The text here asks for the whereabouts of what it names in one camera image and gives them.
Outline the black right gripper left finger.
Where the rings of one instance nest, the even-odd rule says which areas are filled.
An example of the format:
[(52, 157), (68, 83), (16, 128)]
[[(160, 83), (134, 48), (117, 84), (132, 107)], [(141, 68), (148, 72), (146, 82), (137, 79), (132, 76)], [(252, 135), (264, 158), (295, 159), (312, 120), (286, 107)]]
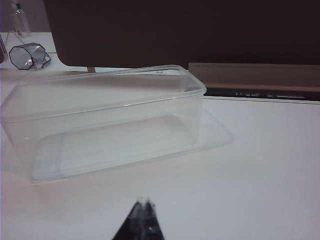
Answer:
[(143, 204), (137, 200), (113, 240), (140, 240), (142, 238)]

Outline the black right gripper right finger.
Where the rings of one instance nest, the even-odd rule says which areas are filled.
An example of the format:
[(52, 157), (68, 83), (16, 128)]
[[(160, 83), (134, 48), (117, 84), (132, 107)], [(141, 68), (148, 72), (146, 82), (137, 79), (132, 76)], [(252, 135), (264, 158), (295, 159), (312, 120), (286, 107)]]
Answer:
[(155, 204), (147, 199), (143, 212), (143, 239), (144, 240), (164, 240), (160, 224), (156, 214)]

